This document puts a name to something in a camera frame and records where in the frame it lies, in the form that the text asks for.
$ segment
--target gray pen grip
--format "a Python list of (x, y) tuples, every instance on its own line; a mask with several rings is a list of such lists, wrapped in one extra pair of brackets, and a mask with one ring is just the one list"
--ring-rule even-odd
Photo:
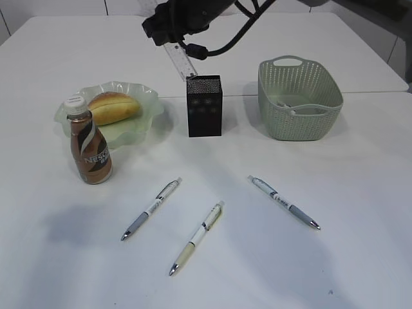
[(130, 233), (136, 232), (136, 230), (148, 219), (149, 215), (142, 212), (141, 215), (133, 222), (127, 229)]
[(307, 225), (310, 225), (310, 222), (313, 221), (311, 217), (309, 217), (307, 214), (305, 214), (303, 211), (301, 211), (299, 208), (297, 208), (295, 205), (291, 205), (289, 208), (289, 211), (297, 216), (300, 220), (305, 222)]

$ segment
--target white pen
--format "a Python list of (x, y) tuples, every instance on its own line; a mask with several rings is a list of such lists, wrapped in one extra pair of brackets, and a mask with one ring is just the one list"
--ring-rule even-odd
[(142, 212), (139, 217), (133, 222), (127, 230), (124, 232), (121, 241), (124, 241), (126, 238), (130, 237), (134, 232), (137, 231), (139, 227), (145, 223), (145, 221), (156, 211), (156, 209), (163, 203), (163, 201), (180, 185), (182, 179), (179, 177), (177, 180), (174, 180), (166, 185), (166, 187), (158, 194), (154, 199), (152, 205), (144, 212)]
[(187, 260), (190, 258), (196, 246), (200, 243), (201, 239), (206, 235), (206, 233), (212, 228), (216, 220), (220, 217), (223, 209), (223, 203), (220, 201), (212, 208), (211, 213), (207, 216), (205, 221), (201, 224), (199, 229), (194, 233), (192, 239), (187, 243), (186, 247), (178, 256), (177, 260), (174, 262), (172, 268), (170, 269), (169, 276), (176, 274)]
[(321, 227), (319, 224), (315, 222), (311, 217), (309, 217), (307, 214), (305, 214), (303, 211), (301, 211), (299, 208), (297, 208), (295, 205), (290, 203), (288, 200), (283, 198), (282, 196), (277, 193), (275, 189), (273, 189), (269, 184), (264, 182), (262, 179), (253, 177), (249, 175), (248, 179), (259, 189), (261, 189), (263, 192), (265, 192), (267, 195), (269, 195), (271, 198), (273, 198), (276, 202), (281, 204), (284, 208), (286, 208), (288, 211), (290, 211), (296, 218), (299, 218), (302, 220), (304, 223), (309, 225), (310, 227), (313, 227), (315, 229), (320, 230)]

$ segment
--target pen cap end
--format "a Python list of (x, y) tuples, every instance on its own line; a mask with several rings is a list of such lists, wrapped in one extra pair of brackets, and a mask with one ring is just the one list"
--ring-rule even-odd
[(217, 203), (213, 207), (211, 213), (207, 216), (206, 220), (204, 221), (205, 228), (207, 230), (210, 230), (212, 226), (215, 224), (215, 222), (218, 220), (218, 218), (221, 216), (224, 204), (225, 203), (223, 201)]

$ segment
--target white bottle cap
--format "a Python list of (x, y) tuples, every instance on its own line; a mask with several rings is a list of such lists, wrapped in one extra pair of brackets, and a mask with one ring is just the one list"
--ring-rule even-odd
[(81, 95), (75, 95), (64, 101), (64, 110), (68, 115), (80, 115), (88, 111), (88, 105)]

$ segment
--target basket handle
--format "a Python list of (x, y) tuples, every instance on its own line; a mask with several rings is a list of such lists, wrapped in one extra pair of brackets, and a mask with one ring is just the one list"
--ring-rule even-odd
[(306, 59), (300, 58), (298, 56), (293, 56), (293, 55), (280, 56), (280, 57), (274, 58), (272, 60), (269, 60), (269, 62), (271, 62), (274, 66), (279, 66), (279, 65), (276, 64), (276, 62), (279, 61), (279, 60), (283, 60), (283, 59), (293, 59), (293, 60), (300, 61), (301, 63), (298, 64), (297, 66), (302, 66), (305, 62), (307, 62)]
[[(331, 108), (329, 106), (320, 106), (317, 104), (305, 104), (305, 105), (299, 105), (299, 106), (291, 106), (291, 107), (287, 107), (287, 106), (281, 106), (279, 104), (277, 104), (278, 107), (285, 109), (286, 111), (289, 111), (289, 113), (293, 116), (299, 116), (299, 117), (313, 117), (313, 116), (323, 116), (325, 114), (328, 114), (332, 111), (335, 111), (336, 109), (339, 109), (340, 107), (337, 106), (335, 108)], [(296, 114), (295, 111), (299, 110), (299, 109), (320, 109), (322, 111), (324, 111), (323, 113), (319, 113), (319, 114), (314, 114), (314, 115), (300, 115), (300, 114)]]

